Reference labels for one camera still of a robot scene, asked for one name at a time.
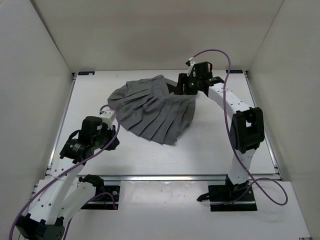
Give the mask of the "grey pleated skirt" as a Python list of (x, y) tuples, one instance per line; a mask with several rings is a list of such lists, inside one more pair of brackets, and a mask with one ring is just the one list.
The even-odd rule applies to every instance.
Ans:
[(127, 131), (173, 146), (191, 125), (196, 108), (196, 96), (175, 94), (176, 86), (163, 75), (127, 81), (111, 93), (107, 103)]

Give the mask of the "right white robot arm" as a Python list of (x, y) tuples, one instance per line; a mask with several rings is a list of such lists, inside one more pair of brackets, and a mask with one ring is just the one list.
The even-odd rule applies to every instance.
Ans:
[(249, 190), (252, 158), (265, 139), (263, 111), (249, 106), (228, 90), (224, 80), (213, 76), (210, 62), (189, 60), (186, 65), (188, 72), (179, 74), (175, 94), (203, 92), (223, 109), (233, 158), (217, 197), (220, 202), (234, 203)]

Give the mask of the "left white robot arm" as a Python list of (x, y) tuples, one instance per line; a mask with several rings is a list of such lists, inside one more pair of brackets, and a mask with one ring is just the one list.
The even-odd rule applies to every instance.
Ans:
[(51, 170), (51, 180), (35, 193), (26, 214), (14, 226), (27, 240), (64, 240), (74, 215), (89, 201), (105, 195), (104, 181), (97, 175), (78, 177), (85, 164), (102, 151), (119, 145), (119, 126), (113, 110), (87, 116), (72, 132)]

